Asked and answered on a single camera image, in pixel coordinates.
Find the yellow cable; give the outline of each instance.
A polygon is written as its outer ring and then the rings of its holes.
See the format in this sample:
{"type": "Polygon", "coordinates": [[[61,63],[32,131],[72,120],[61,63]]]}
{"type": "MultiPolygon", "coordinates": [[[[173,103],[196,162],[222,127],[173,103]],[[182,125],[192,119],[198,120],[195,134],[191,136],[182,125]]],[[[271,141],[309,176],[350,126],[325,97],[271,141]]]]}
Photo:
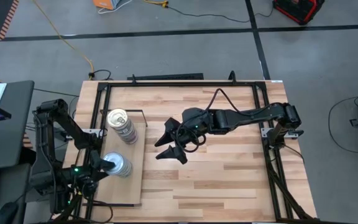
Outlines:
{"type": "Polygon", "coordinates": [[[60,34],[59,31],[57,31],[56,27],[54,26],[54,24],[52,23],[52,21],[49,19],[49,17],[46,15],[46,13],[44,12],[44,10],[42,10],[42,8],[38,5],[36,0],[32,0],[35,5],[40,9],[40,11],[42,12],[42,14],[47,18],[47,20],[49,21],[49,24],[52,26],[52,28],[55,30],[55,32],[57,33],[57,35],[59,36],[59,39],[64,41],[64,43],[66,43],[67,45],[69,45],[73,50],[75,50],[78,54],[80,54],[91,66],[91,72],[94,72],[94,68],[93,68],[93,64],[92,61],[90,59],[88,59],[84,53],[82,53],[80,50],[76,49],[75,47],[73,47],[70,43],[67,42],[67,40],[65,40],[60,34]]]}
{"type": "Polygon", "coordinates": [[[162,1],[162,2],[155,2],[155,1],[149,1],[149,0],[143,0],[143,1],[146,2],[146,3],[161,5],[162,7],[167,7],[168,6],[168,1],[162,1]]]}

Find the red equipment case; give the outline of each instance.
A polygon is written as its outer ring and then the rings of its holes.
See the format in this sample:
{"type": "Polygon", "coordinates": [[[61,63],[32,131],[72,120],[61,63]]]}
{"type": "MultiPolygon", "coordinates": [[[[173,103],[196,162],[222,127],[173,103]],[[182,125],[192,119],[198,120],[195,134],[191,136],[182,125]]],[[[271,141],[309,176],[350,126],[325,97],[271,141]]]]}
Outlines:
{"type": "Polygon", "coordinates": [[[273,0],[273,7],[299,25],[306,25],[324,2],[325,0],[273,0]]]}

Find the cable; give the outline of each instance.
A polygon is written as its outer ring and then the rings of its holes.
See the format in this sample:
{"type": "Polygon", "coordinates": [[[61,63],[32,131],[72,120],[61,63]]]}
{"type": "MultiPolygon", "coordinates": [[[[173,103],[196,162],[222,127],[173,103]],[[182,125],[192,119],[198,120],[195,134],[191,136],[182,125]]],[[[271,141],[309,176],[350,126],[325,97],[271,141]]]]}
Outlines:
{"type": "Polygon", "coordinates": [[[158,6],[162,6],[162,7],[167,7],[168,6],[168,1],[161,1],[161,2],[155,2],[155,1],[149,1],[149,0],[143,0],[146,3],[150,3],[150,4],[156,4],[158,6]]]}
{"type": "MultiPolygon", "coordinates": [[[[148,1],[146,1],[146,0],[144,0],[144,1],[147,2],[147,3],[153,3],[153,4],[156,4],[156,3],[157,3],[157,2],[148,2],[148,1]]],[[[171,6],[168,6],[168,2],[167,2],[167,1],[165,1],[165,3],[166,3],[166,5],[161,4],[162,7],[168,8],[168,9],[172,9],[172,10],[176,11],[177,13],[179,13],[179,14],[181,14],[181,15],[184,15],[184,16],[193,16],[193,17],[215,16],[215,17],[223,17],[223,18],[225,18],[225,19],[227,19],[227,20],[230,20],[230,21],[233,21],[233,22],[241,22],[241,23],[247,23],[247,22],[250,21],[250,19],[247,20],[247,21],[239,21],[239,20],[237,20],[237,19],[231,19],[231,18],[228,18],[227,16],[217,15],[217,14],[194,15],[194,14],[184,13],[184,12],[179,11],[178,9],[175,9],[175,8],[173,8],[173,7],[171,7],[171,6]]],[[[272,13],[273,13],[273,10],[274,10],[274,8],[273,8],[273,6],[272,6],[272,10],[270,11],[270,13],[269,13],[267,16],[266,16],[266,15],[263,15],[262,13],[259,13],[259,12],[256,13],[256,14],[254,14],[254,16],[261,15],[261,16],[263,16],[263,17],[270,17],[270,16],[272,15],[272,13]]]]}
{"type": "Polygon", "coordinates": [[[215,93],[214,93],[214,95],[213,95],[213,97],[212,97],[211,102],[209,102],[209,105],[206,107],[205,110],[209,110],[209,108],[212,106],[212,104],[213,104],[213,102],[214,102],[214,100],[215,100],[215,97],[216,97],[216,95],[218,94],[218,91],[220,91],[220,92],[224,95],[224,97],[227,99],[227,101],[230,103],[230,105],[233,107],[233,109],[234,109],[237,113],[239,113],[239,114],[241,114],[241,115],[244,115],[244,116],[255,116],[255,115],[257,115],[257,114],[263,112],[263,111],[266,110],[267,108],[270,108],[272,105],[276,105],[276,104],[282,105],[281,103],[271,103],[271,104],[265,106],[264,108],[262,108],[261,110],[258,110],[258,111],[255,112],[255,113],[244,113],[244,112],[239,111],[239,110],[236,108],[236,106],[234,106],[233,102],[230,100],[230,98],[226,95],[226,93],[225,93],[221,88],[218,88],[218,89],[216,89],[216,91],[215,91],[215,93]]]}
{"type": "Polygon", "coordinates": [[[67,144],[68,144],[68,142],[66,142],[66,143],[64,143],[64,144],[61,144],[60,146],[55,147],[55,149],[60,148],[60,147],[62,147],[62,146],[65,146],[65,145],[67,145],[67,144]]]}
{"type": "Polygon", "coordinates": [[[65,95],[65,96],[76,96],[76,97],[79,97],[78,95],[72,95],[72,94],[69,94],[69,93],[60,93],[60,92],[50,91],[50,90],[41,90],[41,89],[38,89],[38,88],[33,88],[33,90],[43,91],[43,92],[46,92],[46,93],[56,93],[56,94],[65,95]]]}
{"type": "Polygon", "coordinates": [[[329,135],[331,137],[331,139],[335,142],[335,144],[340,147],[341,149],[345,150],[345,151],[348,151],[348,152],[353,152],[353,153],[358,153],[358,151],[353,151],[353,150],[350,150],[350,149],[346,149],[345,147],[341,146],[335,139],[334,139],[334,136],[331,132],[331,112],[333,111],[333,109],[335,108],[335,106],[337,106],[338,104],[344,102],[344,101],[347,101],[347,100],[352,100],[354,98],[358,98],[358,96],[355,96],[355,97],[349,97],[349,98],[346,98],[344,100],[341,100],[339,102],[337,102],[336,104],[334,104],[334,106],[331,107],[331,109],[329,110],[329,113],[328,113],[328,131],[329,131],[329,135]]]}
{"type": "Polygon", "coordinates": [[[35,131],[35,129],[33,127],[30,127],[30,126],[26,126],[25,129],[29,130],[29,131],[35,131]]]}
{"type": "Polygon", "coordinates": [[[75,159],[74,166],[77,166],[78,159],[80,158],[80,152],[81,152],[81,149],[80,149],[80,150],[78,150],[78,152],[77,152],[77,158],[75,159]]]}
{"type": "Polygon", "coordinates": [[[354,98],[353,103],[358,107],[358,103],[356,103],[356,100],[358,99],[358,97],[354,98]]]}
{"type": "Polygon", "coordinates": [[[98,72],[108,72],[109,75],[107,76],[107,78],[105,78],[103,80],[113,80],[112,78],[110,78],[111,72],[109,70],[106,70],[106,69],[99,69],[97,71],[94,71],[93,73],[90,73],[89,74],[89,79],[92,80],[92,78],[94,78],[95,73],[98,73],[98,72]]]}
{"type": "Polygon", "coordinates": [[[71,101],[70,104],[68,105],[68,114],[70,115],[70,110],[71,110],[71,104],[74,102],[74,100],[78,98],[78,96],[75,96],[71,101]]]}
{"type": "Polygon", "coordinates": [[[261,15],[263,17],[266,17],[266,18],[269,18],[272,14],[273,14],[273,10],[274,10],[274,7],[272,6],[272,10],[270,11],[270,13],[266,16],[266,15],[263,15],[262,13],[258,12],[258,13],[255,13],[254,16],[257,16],[257,15],[261,15]]]}
{"type": "Polygon", "coordinates": [[[112,220],[112,218],[113,218],[113,216],[114,216],[114,212],[113,212],[113,210],[112,210],[112,205],[109,205],[108,203],[106,203],[106,202],[102,202],[102,201],[99,201],[99,200],[94,200],[94,199],[90,199],[90,198],[88,198],[88,197],[86,197],[85,195],[84,195],[84,187],[85,187],[85,185],[83,185],[82,186],[82,189],[81,189],[81,193],[82,193],[82,196],[85,198],[85,199],[87,199],[88,201],[90,201],[91,203],[96,203],[96,204],[102,204],[102,205],[104,205],[104,206],[106,206],[106,207],[109,207],[110,208],[110,218],[108,219],[108,220],[106,220],[105,222],[98,222],[98,221],[94,221],[94,220],[90,220],[90,219],[86,219],[86,218],[80,218],[80,217],[78,217],[80,220],[86,220],[86,221],[89,221],[89,222],[91,222],[91,223],[109,223],[111,220],[112,220]]]}
{"type": "Polygon", "coordinates": [[[296,152],[303,160],[303,163],[305,163],[305,159],[303,158],[302,154],[300,154],[298,151],[296,151],[295,149],[291,148],[290,146],[287,146],[286,144],[284,145],[285,147],[291,149],[292,151],[296,152]]]}
{"type": "Polygon", "coordinates": [[[239,21],[239,20],[237,20],[237,19],[231,19],[231,18],[228,18],[227,16],[224,16],[224,15],[216,15],[216,14],[194,15],[194,14],[188,14],[188,13],[181,12],[181,11],[179,11],[178,9],[175,9],[175,8],[173,8],[173,7],[171,7],[171,6],[167,6],[167,8],[172,9],[172,10],[176,11],[177,13],[182,14],[182,15],[184,15],[184,16],[193,16],[193,17],[216,16],[216,17],[223,17],[223,18],[225,18],[225,19],[227,19],[227,20],[234,21],[234,22],[241,22],[241,23],[247,23],[247,22],[249,22],[249,20],[247,20],[247,21],[239,21]]]}
{"type": "Polygon", "coordinates": [[[122,6],[125,6],[126,4],[130,3],[132,0],[129,0],[128,2],[125,2],[124,4],[120,5],[117,9],[115,10],[110,10],[110,11],[106,11],[106,12],[101,12],[104,8],[101,8],[98,13],[99,14],[104,14],[104,13],[109,13],[109,12],[115,12],[117,11],[118,9],[120,9],[122,6]]]}
{"type": "Polygon", "coordinates": [[[36,0],[32,0],[34,2],[34,4],[38,7],[38,9],[42,12],[42,14],[45,16],[45,18],[47,18],[49,24],[52,26],[52,28],[55,30],[56,34],[59,36],[59,39],[64,41],[64,43],[66,43],[68,46],[70,46],[73,50],[75,50],[79,55],[81,55],[88,63],[89,65],[91,66],[91,72],[94,71],[94,68],[93,68],[93,64],[92,64],[92,61],[87,58],[85,56],[84,53],[82,53],[80,50],[76,49],[74,46],[72,46],[69,42],[67,42],[67,40],[65,40],[60,34],[59,34],[59,31],[57,31],[55,25],[52,23],[52,21],[49,19],[49,17],[46,15],[46,13],[44,12],[44,10],[42,10],[41,6],[38,5],[37,1],[36,0]]]}

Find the black floor stripe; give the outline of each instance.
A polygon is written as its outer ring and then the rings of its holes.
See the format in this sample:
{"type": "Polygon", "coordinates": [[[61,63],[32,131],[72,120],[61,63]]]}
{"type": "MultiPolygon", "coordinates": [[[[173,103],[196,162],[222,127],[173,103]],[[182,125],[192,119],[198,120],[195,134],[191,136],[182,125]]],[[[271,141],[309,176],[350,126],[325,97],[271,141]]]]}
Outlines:
{"type": "MultiPolygon", "coordinates": [[[[257,28],[258,32],[288,32],[288,31],[316,31],[316,30],[353,30],[358,29],[358,25],[343,26],[312,26],[312,27],[270,27],[257,28]]],[[[107,34],[75,34],[63,35],[64,39],[101,39],[115,37],[153,37],[166,35],[195,35],[195,34],[241,34],[253,32],[252,28],[233,28],[233,29],[200,29],[200,30],[168,30],[150,32],[125,32],[107,34]]],[[[28,37],[6,37],[2,41],[33,41],[33,40],[58,40],[57,35],[28,36],[28,37]]]]}
{"type": "Polygon", "coordinates": [[[286,31],[314,31],[314,30],[352,30],[358,29],[358,25],[343,26],[311,26],[311,27],[271,27],[259,28],[259,32],[286,32],[286,31]]]}
{"type": "Polygon", "coordinates": [[[246,4],[247,4],[249,20],[251,23],[252,33],[253,33],[254,39],[255,39],[256,50],[258,51],[260,66],[262,67],[262,73],[264,74],[265,80],[270,80],[270,74],[269,74],[269,70],[267,68],[267,62],[266,62],[266,58],[265,58],[264,48],[262,47],[262,42],[260,41],[259,31],[258,31],[258,27],[256,25],[254,10],[252,8],[251,1],[246,0],[246,4]]]}
{"type": "MultiPolygon", "coordinates": [[[[171,30],[171,31],[150,31],[150,32],[125,32],[108,34],[78,34],[62,35],[66,40],[70,39],[97,39],[113,37],[155,37],[166,35],[195,35],[195,34],[238,34],[252,32],[251,28],[245,29],[201,29],[201,30],[171,30]]],[[[29,36],[29,37],[6,37],[2,41],[31,41],[31,40],[58,40],[57,35],[29,36]]]]}

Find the can lid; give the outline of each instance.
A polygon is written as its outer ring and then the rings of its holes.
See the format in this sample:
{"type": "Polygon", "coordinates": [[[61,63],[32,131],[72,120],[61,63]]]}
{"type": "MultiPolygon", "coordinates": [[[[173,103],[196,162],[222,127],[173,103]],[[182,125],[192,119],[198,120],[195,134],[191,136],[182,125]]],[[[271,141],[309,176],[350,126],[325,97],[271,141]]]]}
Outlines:
{"type": "Polygon", "coordinates": [[[123,109],[114,109],[108,114],[107,121],[112,128],[119,128],[128,120],[128,114],[123,109]]]}
{"type": "Polygon", "coordinates": [[[106,154],[103,157],[103,160],[113,162],[116,164],[116,166],[111,170],[105,170],[105,172],[109,175],[116,175],[117,173],[119,173],[119,171],[122,169],[124,165],[124,158],[122,157],[122,155],[116,152],[110,152],[106,154]]]}

